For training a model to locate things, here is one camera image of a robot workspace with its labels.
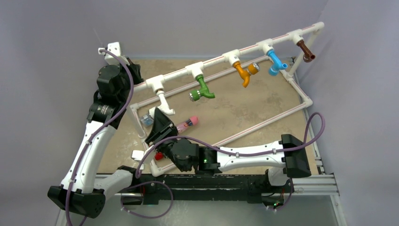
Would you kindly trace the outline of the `white faucet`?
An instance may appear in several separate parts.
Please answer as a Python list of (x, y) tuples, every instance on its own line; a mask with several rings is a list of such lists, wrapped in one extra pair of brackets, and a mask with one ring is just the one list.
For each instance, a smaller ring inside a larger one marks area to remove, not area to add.
[(165, 115), (169, 115), (169, 116), (175, 115), (175, 113), (176, 113), (175, 110), (174, 110), (174, 109), (171, 109), (171, 108), (169, 107), (168, 102), (166, 101), (165, 92), (164, 92), (163, 90), (159, 89), (159, 90), (156, 92), (156, 95), (157, 95), (157, 97), (159, 98), (160, 105), (150, 108), (149, 111), (148, 111), (149, 115), (150, 115), (152, 118), (154, 118), (155, 110), (156, 110), (156, 109), (160, 110), (160, 111), (161, 111), (162, 113), (164, 113)]

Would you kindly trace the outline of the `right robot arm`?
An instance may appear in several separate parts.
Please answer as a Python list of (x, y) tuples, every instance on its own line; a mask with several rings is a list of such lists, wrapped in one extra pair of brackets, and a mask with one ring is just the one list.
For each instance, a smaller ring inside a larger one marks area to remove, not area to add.
[(155, 119), (146, 144), (156, 145), (155, 151), (162, 153), (181, 171), (194, 171), (199, 175), (221, 174), (247, 167), (268, 167), (264, 179), (265, 188), (277, 191), (290, 178), (311, 176), (311, 169), (303, 142), (291, 134), (265, 145), (239, 148), (217, 147), (201, 143), (197, 139), (180, 136), (176, 125), (160, 110), (155, 110)]

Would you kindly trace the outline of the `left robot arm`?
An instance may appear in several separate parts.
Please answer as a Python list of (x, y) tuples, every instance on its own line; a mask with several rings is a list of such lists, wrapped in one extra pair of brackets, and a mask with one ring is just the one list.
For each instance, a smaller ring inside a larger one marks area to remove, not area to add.
[(140, 179), (126, 167), (111, 174), (104, 183), (95, 184), (105, 149), (132, 99), (133, 86), (143, 82), (140, 65), (129, 57), (118, 57), (117, 64), (109, 63), (99, 70), (96, 82), (98, 89), (76, 157), (60, 185), (51, 186), (47, 193), (60, 209), (85, 218), (98, 217), (107, 198), (123, 188), (130, 193), (140, 188)]

